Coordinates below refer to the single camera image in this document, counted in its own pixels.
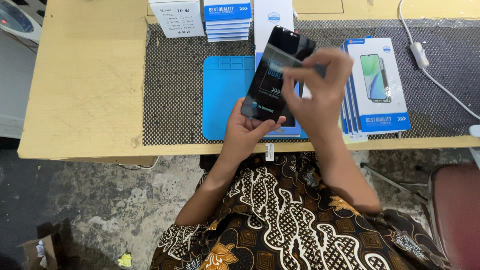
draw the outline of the person's left hand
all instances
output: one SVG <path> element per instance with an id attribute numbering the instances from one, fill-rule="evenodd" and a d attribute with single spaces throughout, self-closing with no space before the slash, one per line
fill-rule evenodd
<path id="1" fill-rule="evenodd" d="M 222 152 L 218 157 L 219 160 L 235 166 L 238 166 L 253 152 L 263 136 L 279 129 L 281 124 L 287 120 L 285 116 L 280 116 L 276 123 L 273 120 L 262 122 L 257 119 L 249 119 L 240 112 L 244 100 L 245 98 L 239 98 L 233 106 L 227 122 Z"/>

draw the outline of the chair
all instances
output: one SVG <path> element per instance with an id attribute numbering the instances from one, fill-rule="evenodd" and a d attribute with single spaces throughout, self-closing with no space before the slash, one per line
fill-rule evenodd
<path id="1" fill-rule="evenodd" d="M 428 184 L 395 182 L 368 167 L 371 174 L 408 192 L 429 220 L 434 242 L 461 269 L 480 269 L 480 170 L 476 164 L 444 165 L 430 173 Z M 427 198 L 402 185 L 427 185 Z"/>

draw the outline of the power cord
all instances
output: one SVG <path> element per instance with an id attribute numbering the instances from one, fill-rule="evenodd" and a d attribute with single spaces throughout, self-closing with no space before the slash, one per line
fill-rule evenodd
<path id="1" fill-rule="evenodd" d="M 459 99 L 457 99 L 450 91 L 448 91 L 445 87 L 443 87 L 443 85 L 441 85 L 439 82 L 437 82 L 435 79 L 433 79 L 432 76 L 430 76 L 430 74 L 425 69 L 426 67 L 428 67 L 430 65 L 430 63 L 428 62 L 427 57 L 425 56 L 425 50 L 422 48 L 421 43 L 420 42 L 413 42 L 412 34 L 410 33 L 410 30 L 408 29 L 408 26 L 405 23 L 405 20 L 403 19 L 403 15 L 402 15 L 403 1 L 404 0 L 400 0 L 400 3 L 398 4 L 398 14 L 400 15 L 400 20 L 403 24 L 403 27 L 405 27 L 405 30 L 407 31 L 408 38 L 410 39 L 410 44 L 411 44 L 410 49 L 412 50 L 413 55 L 415 56 L 415 60 L 417 61 L 417 65 L 419 66 L 419 68 L 421 69 L 423 74 L 425 74 L 425 76 L 427 76 L 427 78 L 429 78 L 433 83 L 435 83 L 438 87 L 440 87 L 441 90 L 445 91 L 445 93 L 447 93 L 449 96 L 451 96 L 469 114 L 471 114 L 473 117 L 480 120 L 480 116 L 478 116 L 477 114 L 472 112 L 467 106 L 465 106 L 465 104 L 463 104 Z"/>
<path id="2" fill-rule="evenodd" d="M 120 167 L 124 168 L 124 169 L 127 169 L 127 170 L 131 170 L 131 171 L 136 171 L 136 170 L 139 170 L 139 169 L 144 169 L 144 170 L 149 170 L 149 169 L 153 169 L 157 162 L 158 162 L 158 159 L 160 158 L 160 156 L 158 156 L 156 159 L 155 159 L 155 162 L 153 163 L 153 165 L 151 167 L 144 167 L 144 166 L 139 166 L 139 165 L 135 165 L 134 166 L 136 167 L 136 169 L 130 169 L 130 168 L 127 168 L 124 166 L 124 164 L 118 164 Z"/>

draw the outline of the phone image on box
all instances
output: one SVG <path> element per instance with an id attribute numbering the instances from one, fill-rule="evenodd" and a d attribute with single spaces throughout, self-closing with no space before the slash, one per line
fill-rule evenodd
<path id="1" fill-rule="evenodd" d="M 313 50 L 315 41 L 276 25 L 253 76 L 241 113 L 260 121 L 277 121 L 286 104 L 281 95 L 283 74 L 269 68 L 269 65 L 301 67 L 301 62 Z"/>
<path id="2" fill-rule="evenodd" d="M 367 89 L 367 97 L 372 102 L 390 102 L 390 89 L 385 65 L 378 54 L 361 55 L 360 62 Z"/>

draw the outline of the barcode label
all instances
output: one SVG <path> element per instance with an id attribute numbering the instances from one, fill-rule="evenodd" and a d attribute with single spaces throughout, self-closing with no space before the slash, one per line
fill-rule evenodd
<path id="1" fill-rule="evenodd" d="M 265 144 L 265 160 L 273 161 L 273 144 Z"/>

